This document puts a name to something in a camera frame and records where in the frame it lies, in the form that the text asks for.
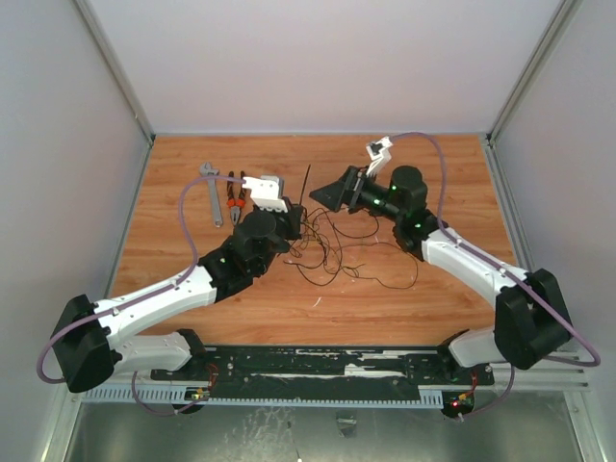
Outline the black zip tie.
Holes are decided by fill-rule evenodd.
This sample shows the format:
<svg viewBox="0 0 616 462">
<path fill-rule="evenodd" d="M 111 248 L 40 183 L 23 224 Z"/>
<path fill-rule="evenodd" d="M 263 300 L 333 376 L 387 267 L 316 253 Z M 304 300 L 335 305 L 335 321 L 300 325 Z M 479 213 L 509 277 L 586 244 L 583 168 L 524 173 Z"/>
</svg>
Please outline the black zip tie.
<svg viewBox="0 0 616 462">
<path fill-rule="evenodd" d="M 306 171 L 305 171 L 305 174 L 304 174 L 304 178 L 303 178 L 303 181 L 302 181 L 301 190 L 300 190 L 299 200 L 298 200 L 298 205 L 300 207 L 300 217 L 299 217 L 299 224 L 300 224 L 300 226 L 303 223 L 303 221 L 305 220 L 305 217 L 307 215 L 306 208 L 303 205 L 303 199 L 304 199 L 304 195 L 305 195 L 305 192 L 306 192 L 306 187 L 307 187 L 307 183 L 308 183 L 311 167 L 312 167 L 312 165 L 309 164 L 308 167 L 306 168 Z"/>
</svg>

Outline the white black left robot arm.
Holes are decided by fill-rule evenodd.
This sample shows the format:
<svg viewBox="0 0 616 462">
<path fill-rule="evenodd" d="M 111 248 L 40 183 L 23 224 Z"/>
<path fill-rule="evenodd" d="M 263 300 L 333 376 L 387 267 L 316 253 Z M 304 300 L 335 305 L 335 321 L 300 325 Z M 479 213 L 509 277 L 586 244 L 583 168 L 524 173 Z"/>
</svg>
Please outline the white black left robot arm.
<svg viewBox="0 0 616 462">
<path fill-rule="evenodd" d="M 68 390 L 82 393 L 115 374 L 144 370 L 177 371 L 189 380 L 200 377 L 207 357 L 193 331 L 146 336 L 144 330 L 252 286 L 278 255 L 289 252 L 304 212 L 299 204 L 286 212 L 256 208 L 221 246 L 177 275 L 115 298 L 72 298 L 50 339 Z"/>
</svg>

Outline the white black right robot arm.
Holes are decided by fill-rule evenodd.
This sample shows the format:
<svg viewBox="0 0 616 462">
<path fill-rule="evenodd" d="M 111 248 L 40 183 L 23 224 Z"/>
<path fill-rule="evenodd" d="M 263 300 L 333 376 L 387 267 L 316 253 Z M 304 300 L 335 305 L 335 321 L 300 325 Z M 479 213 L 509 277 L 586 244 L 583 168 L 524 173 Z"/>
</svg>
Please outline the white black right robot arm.
<svg viewBox="0 0 616 462">
<path fill-rule="evenodd" d="M 420 171 L 397 167 L 390 184 L 380 186 L 358 167 L 310 197 L 331 212 L 347 207 L 390 219 L 398 246 L 417 259 L 448 272 L 484 298 L 495 311 L 493 326 L 463 330 L 443 341 L 436 360 L 439 376 L 458 383 L 472 367 L 507 362 L 528 370 L 569 342 L 570 316 L 555 276 L 529 272 L 462 239 L 427 208 L 428 188 Z"/>
</svg>

